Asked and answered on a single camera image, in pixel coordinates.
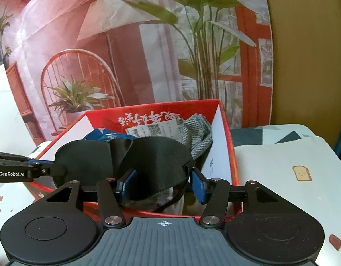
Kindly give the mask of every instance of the qr code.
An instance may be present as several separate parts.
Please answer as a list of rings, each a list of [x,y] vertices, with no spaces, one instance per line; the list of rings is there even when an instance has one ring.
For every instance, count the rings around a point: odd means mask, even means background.
[[[150,131],[151,136],[159,136],[162,135],[161,129],[159,125],[149,125],[148,129]]]
[[[132,135],[136,138],[140,138],[140,133],[139,133],[138,129],[128,129],[128,130],[129,131],[127,131],[127,132],[129,135]]]

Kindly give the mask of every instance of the toast sticker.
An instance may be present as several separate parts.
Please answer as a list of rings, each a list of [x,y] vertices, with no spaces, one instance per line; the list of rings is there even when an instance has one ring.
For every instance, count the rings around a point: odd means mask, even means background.
[[[305,166],[294,166],[292,169],[296,175],[297,181],[312,181],[310,171]]]

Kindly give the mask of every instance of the black circular pad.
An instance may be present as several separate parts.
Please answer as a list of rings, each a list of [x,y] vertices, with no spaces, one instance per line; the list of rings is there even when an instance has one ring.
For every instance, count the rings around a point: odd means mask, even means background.
[[[55,217],[42,217],[32,220],[25,228],[25,233],[36,240],[52,240],[63,235],[67,230],[66,223]]]
[[[299,233],[299,226],[287,218],[269,217],[258,223],[259,232],[271,240],[286,241]]]
[[[7,256],[27,265],[54,265],[85,253],[97,238],[97,227],[68,204],[46,203],[40,212],[28,207],[5,222],[0,237]]]
[[[324,241],[320,223],[307,214],[253,214],[232,219],[227,237],[243,255],[264,264],[299,264],[315,257]]]

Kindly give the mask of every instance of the open cardboard box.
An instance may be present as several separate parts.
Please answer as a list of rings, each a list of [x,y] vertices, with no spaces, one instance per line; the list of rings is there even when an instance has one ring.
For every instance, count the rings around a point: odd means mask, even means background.
[[[187,120],[195,113],[202,114],[210,122],[212,128],[213,144],[202,161],[202,173],[208,179],[221,178],[228,180],[232,185],[239,185],[234,148],[224,107],[221,101],[216,99],[135,105],[89,111],[53,140],[37,158],[53,161],[56,151],[61,146],[70,141],[83,139],[96,128],[106,128],[126,133],[127,128],[177,118]],[[32,184],[45,191],[52,191],[52,189],[56,188],[51,177],[40,177]],[[98,220],[96,203],[85,203],[85,212],[93,219]],[[124,214],[129,217],[174,217],[174,215],[131,209],[125,209]],[[200,218],[199,215],[201,213],[195,215],[196,219]]]

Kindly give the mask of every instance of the lampshade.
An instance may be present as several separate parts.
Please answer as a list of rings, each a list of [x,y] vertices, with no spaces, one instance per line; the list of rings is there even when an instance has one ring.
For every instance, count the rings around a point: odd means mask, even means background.
[[[120,26],[150,20],[157,18],[129,6],[122,0],[97,0],[90,4],[77,40]]]

